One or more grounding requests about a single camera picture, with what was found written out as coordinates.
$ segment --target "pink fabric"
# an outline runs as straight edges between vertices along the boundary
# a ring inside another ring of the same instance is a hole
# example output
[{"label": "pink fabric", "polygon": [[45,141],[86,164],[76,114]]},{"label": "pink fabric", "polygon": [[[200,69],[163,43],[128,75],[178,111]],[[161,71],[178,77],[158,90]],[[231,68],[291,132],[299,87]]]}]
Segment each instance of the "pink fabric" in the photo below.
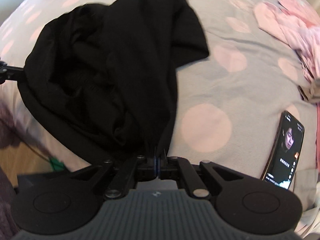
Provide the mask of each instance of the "pink fabric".
[{"label": "pink fabric", "polygon": [[[284,9],[259,3],[254,14],[259,28],[299,50],[305,78],[320,78],[320,17],[306,0],[279,0]],[[317,104],[316,163],[320,171],[320,104]]]}]

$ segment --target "wooden floor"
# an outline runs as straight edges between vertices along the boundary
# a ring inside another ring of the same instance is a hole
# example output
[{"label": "wooden floor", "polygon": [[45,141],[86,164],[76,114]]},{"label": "wooden floor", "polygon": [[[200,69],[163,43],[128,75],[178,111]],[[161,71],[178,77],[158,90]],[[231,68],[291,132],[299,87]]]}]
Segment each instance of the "wooden floor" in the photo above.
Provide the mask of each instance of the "wooden floor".
[{"label": "wooden floor", "polygon": [[0,150],[0,166],[13,186],[17,185],[17,174],[52,171],[50,164],[37,156],[23,142],[18,147]]}]

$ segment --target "bed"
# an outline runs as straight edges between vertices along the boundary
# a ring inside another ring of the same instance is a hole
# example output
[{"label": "bed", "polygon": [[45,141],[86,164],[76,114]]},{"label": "bed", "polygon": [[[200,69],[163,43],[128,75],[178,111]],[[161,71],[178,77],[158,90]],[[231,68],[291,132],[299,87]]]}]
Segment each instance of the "bed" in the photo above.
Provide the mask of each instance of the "bed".
[{"label": "bed", "polygon": [[[46,23],[85,3],[113,1],[25,0],[0,27],[1,60],[24,66]],[[193,164],[211,160],[258,178],[280,114],[288,110],[305,127],[297,171],[314,169],[317,114],[297,90],[297,85],[308,85],[301,63],[290,47],[258,28],[252,11],[258,2],[277,0],[188,1],[204,27],[211,55],[177,70],[178,112],[168,155]],[[33,118],[16,82],[1,85],[0,98],[15,128],[30,142],[71,171],[89,165]]]}]

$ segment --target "black cable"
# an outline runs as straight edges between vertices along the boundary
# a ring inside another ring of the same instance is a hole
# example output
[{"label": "black cable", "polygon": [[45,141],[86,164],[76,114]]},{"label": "black cable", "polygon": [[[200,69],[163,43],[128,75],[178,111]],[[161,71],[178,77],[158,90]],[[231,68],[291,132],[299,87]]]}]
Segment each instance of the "black cable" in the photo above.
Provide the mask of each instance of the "black cable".
[{"label": "black cable", "polygon": [[26,141],[24,139],[22,139],[22,137],[17,133],[17,131],[15,129],[12,129],[11,127],[9,127],[9,125],[7,125],[1,118],[0,121],[2,122],[2,124],[4,124],[9,130],[10,132],[12,132],[16,137],[18,137],[18,139],[20,141],[22,141],[34,154],[36,154],[38,157],[40,157],[41,159],[43,159],[44,161],[50,163],[50,165],[56,165],[59,168],[64,169],[65,167],[60,166],[56,163],[52,163],[50,159],[47,159],[46,157],[44,157],[42,154],[38,153],[35,149],[33,149],[28,143],[26,143]]}]

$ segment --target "green object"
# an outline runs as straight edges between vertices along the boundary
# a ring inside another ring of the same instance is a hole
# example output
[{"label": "green object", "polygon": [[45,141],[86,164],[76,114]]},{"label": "green object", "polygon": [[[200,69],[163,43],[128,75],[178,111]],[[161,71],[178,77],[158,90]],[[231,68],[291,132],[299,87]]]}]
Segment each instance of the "green object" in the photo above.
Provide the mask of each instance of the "green object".
[{"label": "green object", "polygon": [[54,171],[63,171],[66,169],[65,166],[63,165],[63,163],[59,162],[55,158],[50,158],[49,161],[50,161],[51,167]]}]

